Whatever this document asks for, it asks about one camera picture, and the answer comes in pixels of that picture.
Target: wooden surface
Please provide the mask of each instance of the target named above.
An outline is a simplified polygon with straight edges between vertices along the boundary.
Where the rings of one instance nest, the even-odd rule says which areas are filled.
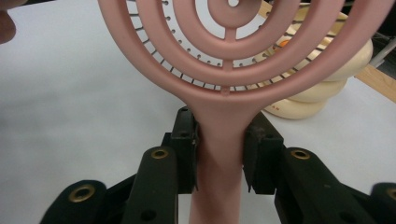
[[[262,1],[262,6],[260,7],[259,10],[259,15],[261,15],[264,18],[267,18],[267,13],[270,12],[272,9],[272,6],[269,5],[267,2]]]
[[[374,90],[396,103],[396,80],[368,64],[355,76]]]

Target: metal screw hole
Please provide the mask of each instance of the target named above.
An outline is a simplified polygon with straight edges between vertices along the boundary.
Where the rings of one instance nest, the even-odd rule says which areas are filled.
[[[396,189],[388,189],[387,194],[390,198],[396,201]]]
[[[166,151],[165,149],[157,149],[151,153],[151,157],[160,160],[167,157],[168,154],[168,151]]]
[[[291,152],[291,156],[293,156],[293,157],[295,157],[297,159],[300,159],[300,160],[308,160],[311,157],[307,152],[302,151],[302,150],[298,150],[298,149],[297,150],[293,150]]]
[[[72,203],[81,203],[91,198],[94,193],[95,188],[92,185],[81,185],[69,194],[69,201]]]

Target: pink plastic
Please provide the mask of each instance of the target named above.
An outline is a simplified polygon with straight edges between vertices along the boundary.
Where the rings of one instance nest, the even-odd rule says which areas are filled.
[[[174,0],[174,9],[190,42],[222,59],[222,67],[196,60],[177,43],[164,19],[162,1],[136,0],[136,4],[150,41],[165,60],[190,77],[220,85],[222,91],[192,85],[162,67],[136,34],[125,0],[99,0],[99,4],[110,33],[128,60],[152,82],[185,102],[200,124],[199,191],[192,194],[190,223],[233,224],[239,222],[242,145],[250,121],[262,108],[312,87],[346,63],[372,36],[394,0],[356,0],[344,29],[312,63],[285,80],[253,91],[227,90],[275,77],[299,63],[330,30],[344,1],[312,0],[303,25],[285,48],[263,62],[238,68],[233,67],[233,60],[264,51],[284,34],[299,1],[276,1],[264,26],[238,40],[235,26],[257,13],[260,0],[240,0],[236,7],[228,6],[226,0],[208,1],[214,19],[226,26],[224,40],[214,37],[198,21],[194,1]]]

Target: finger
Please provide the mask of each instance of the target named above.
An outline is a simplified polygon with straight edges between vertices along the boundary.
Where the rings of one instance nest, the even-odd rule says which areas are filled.
[[[11,40],[16,33],[15,23],[6,11],[0,11],[0,44]]]
[[[1,0],[0,10],[7,10],[10,8],[18,7],[26,3],[27,0]]]

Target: white table surface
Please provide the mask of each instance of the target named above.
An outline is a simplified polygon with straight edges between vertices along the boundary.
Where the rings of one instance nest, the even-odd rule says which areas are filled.
[[[133,175],[183,103],[127,62],[96,1],[9,14],[18,33],[0,46],[0,223],[38,223],[68,185]],[[396,181],[396,104],[355,78],[313,118],[267,117],[286,146],[314,151],[355,189]],[[273,197],[245,192],[241,223],[279,223]],[[187,223],[190,197],[179,198]]]

